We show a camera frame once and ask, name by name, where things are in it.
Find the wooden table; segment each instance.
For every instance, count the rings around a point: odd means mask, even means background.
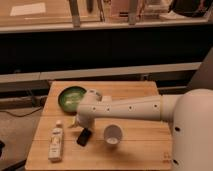
[[[171,134],[163,122],[123,119],[96,119],[95,132],[86,147],[76,143],[82,128],[70,129],[73,116],[62,112],[58,95],[69,86],[95,88],[112,99],[157,95],[154,82],[53,82],[40,119],[26,170],[170,170]],[[50,136],[56,120],[64,126],[63,160],[48,161]],[[119,125],[123,139],[117,149],[109,149],[103,131],[109,124]]]

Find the label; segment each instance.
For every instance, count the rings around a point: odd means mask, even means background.
[[[10,12],[10,16],[29,15],[29,14],[41,14],[46,12],[45,3],[36,3],[28,5],[13,6]]]

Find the bottle cap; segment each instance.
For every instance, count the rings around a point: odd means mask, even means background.
[[[57,127],[61,127],[61,126],[62,126],[61,120],[57,120],[57,121],[56,121],[56,126],[57,126]]]

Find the floor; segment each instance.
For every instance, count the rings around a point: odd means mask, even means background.
[[[23,108],[8,111],[23,115],[37,109]],[[0,158],[0,170],[27,158],[41,112],[42,109],[21,118],[0,112],[0,140],[5,143],[2,157]]]

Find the cable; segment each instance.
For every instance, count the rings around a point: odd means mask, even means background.
[[[31,114],[33,114],[33,113],[35,113],[35,112],[37,112],[37,111],[39,111],[41,109],[43,109],[43,107],[40,107],[40,108],[30,112],[30,113],[26,113],[26,114],[23,114],[23,115],[17,115],[17,114],[14,114],[12,112],[9,112],[7,110],[0,110],[0,113],[6,113],[6,114],[8,114],[10,116],[21,118],[21,117],[29,116],[29,115],[31,115]]]

